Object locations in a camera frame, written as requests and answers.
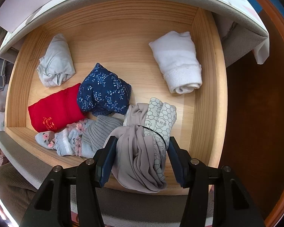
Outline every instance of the mauve cloth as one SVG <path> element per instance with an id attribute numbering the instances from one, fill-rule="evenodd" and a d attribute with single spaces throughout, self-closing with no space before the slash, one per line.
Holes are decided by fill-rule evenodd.
<path id="1" fill-rule="evenodd" d="M 130 106 L 126 117 L 128 126 L 117 127 L 109 135 L 118 138 L 112 173 L 125 188 L 157 193 L 165 189 L 167 183 L 164 179 L 160 181 L 154 169 L 154 154 L 159 152 L 154 137 L 144 136 L 144 128 L 138 126 L 144 126 L 147 110 L 146 103 Z"/>

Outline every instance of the honeycomb pattern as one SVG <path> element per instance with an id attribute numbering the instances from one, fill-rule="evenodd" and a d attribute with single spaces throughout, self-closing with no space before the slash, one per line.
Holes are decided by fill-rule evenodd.
<path id="1" fill-rule="evenodd" d="M 166 147 L 162 138 L 149 130 L 144 130 L 144 135 L 153 135 L 154 137 L 154 149 L 158 150 L 155 153 L 154 169 L 162 181 L 164 179 L 164 168 L 166 160 L 166 150 L 169 145 L 169 136 L 173 124 L 176 122 L 176 107 L 169 105 L 168 103 L 162 103 L 157 98 L 151 98 L 148 111 L 145 119 L 144 126 L 158 132 L 164 138 Z"/>

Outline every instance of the red cloth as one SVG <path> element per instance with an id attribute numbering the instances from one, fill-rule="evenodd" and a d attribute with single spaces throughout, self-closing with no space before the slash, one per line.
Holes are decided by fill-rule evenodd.
<path id="1" fill-rule="evenodd" d="M 37 132 L 58 131 L 66 125 L 84 119 L 78 104 L 80 83 L 51 94 L 28 107 L 30 121 Z"/>

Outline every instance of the gray upholstered edge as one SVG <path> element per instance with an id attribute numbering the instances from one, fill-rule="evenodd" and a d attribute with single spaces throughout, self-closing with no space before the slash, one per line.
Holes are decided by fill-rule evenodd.
<path id="1" fill-rule="evenodd" d="M 44 12 L 43 14 L 32 20 L 30 23 L 28 23 L 10 41 L 8 41 L 7 44 L 0 49 L 0 57 L 5 58 L 5 54 L 7 53 L 10 47 L 12 47 L 18 40 L 20 40 L 30 31 L 34 30 L 35 28 L 44 24 L 45 22 L 48 22 L 49 20 L 59 15 L 78 9 L 80 7 L 88 6 L 95 3 L 105 2 L 105 1 L 112 1 L 112 0 L 66 0 L 63 3 L 54 6 L 53 8 L 49 9 L 48 11 Z M 248 18 L 246 15 L 232 8 L 231 6 L 222 3 L 218 0 L 169 0 L 169 1 L 202 7 L 206 10 L 228 17 L 229 19 L 233 20 L 242 27 L 254 33 L 257 38 L 259 38 L 258 36 L 261 36 L 264 40 L 268 37 L 268 33 L 261 26 L 255 23 L 252 19 Z M 248 40 L 250 41 L 248 48 L 250 48 L 250 46 L 254 48 L 255 46 L 258 45 L 258 40 L 253 41 L 252 37 L 248 38 Z M 238 47 L 244 47 L 244 45 L 238 45 L 238 46 L 235 45 L 234 48 L 237 49 Z M 231 51 L 231 55 L 225 53 L 224 56 L 226 64 L 229 65 L 233 63 L 230 61 L 230 59 L 242 57 L 243 55 L 236 55 L 235 57 L 233 57 L 234 54 L 239 54 L 242 52 L 244 51 L 235 50 Z"/>
<path id="2" fill-rule="evenodd" d="M 52 167 L 36 158 L 4 131 L 0 131 L 0 148 L 12 165 L 37 189 Z M 116 227 L 176 227 L 183 214 L 186 195 L 142 195 L 114 189 L 97 189 L 105 224 Z M 212 223 L 214 200 L 209 194 L 206 224 Z M 71 210 L 77 213 L 76 190 L 71 187 Z"/>

